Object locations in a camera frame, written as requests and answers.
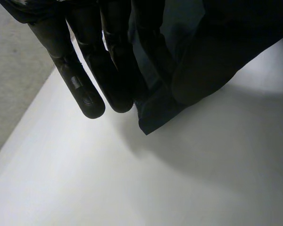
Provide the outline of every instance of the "white surface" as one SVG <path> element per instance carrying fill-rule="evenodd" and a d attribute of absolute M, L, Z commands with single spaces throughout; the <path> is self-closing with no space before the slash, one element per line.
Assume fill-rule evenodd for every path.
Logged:
<path fill-rule="evenodd" d="M 283 41 L 149 136 L 84 117 L 55 70 L 0 152 L 14 225 L 283 226 Z"/>

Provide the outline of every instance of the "gray floor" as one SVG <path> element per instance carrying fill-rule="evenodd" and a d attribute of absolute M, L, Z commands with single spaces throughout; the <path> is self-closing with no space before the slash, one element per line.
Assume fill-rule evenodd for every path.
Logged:
<path fill-rule="evenodd" d="M 0 5 L 0 149 L 52 71 L 27 25 Z"/>

